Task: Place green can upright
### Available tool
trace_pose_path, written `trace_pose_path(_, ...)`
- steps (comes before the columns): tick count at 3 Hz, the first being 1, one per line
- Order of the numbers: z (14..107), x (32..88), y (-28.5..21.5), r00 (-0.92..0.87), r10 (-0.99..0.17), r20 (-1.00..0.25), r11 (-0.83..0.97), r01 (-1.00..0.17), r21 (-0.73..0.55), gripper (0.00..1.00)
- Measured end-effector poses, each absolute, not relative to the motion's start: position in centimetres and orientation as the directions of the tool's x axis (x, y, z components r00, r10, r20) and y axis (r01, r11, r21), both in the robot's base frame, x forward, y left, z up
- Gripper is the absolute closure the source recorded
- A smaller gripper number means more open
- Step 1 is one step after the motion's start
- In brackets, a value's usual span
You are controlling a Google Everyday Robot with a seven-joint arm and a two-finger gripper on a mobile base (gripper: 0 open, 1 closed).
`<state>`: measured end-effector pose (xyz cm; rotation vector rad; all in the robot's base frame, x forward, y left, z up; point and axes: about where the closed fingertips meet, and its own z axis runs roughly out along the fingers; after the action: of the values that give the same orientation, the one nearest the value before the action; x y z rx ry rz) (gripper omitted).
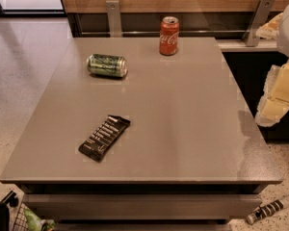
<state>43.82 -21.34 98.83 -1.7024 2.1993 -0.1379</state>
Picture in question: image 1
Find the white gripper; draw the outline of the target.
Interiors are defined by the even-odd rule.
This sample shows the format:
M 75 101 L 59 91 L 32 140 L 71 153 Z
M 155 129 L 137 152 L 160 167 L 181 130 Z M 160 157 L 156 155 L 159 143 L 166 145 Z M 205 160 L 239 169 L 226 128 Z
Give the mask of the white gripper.
M 289 57 L 289 5 L 283 13 L 260 26 L 255 34 L 263 39 L 276 39 L 278 51 Z M 255 121 L 259 126 L 271 127 L 289 111 L 289 61 L 283 66 L 271 67 L 263 90 Z

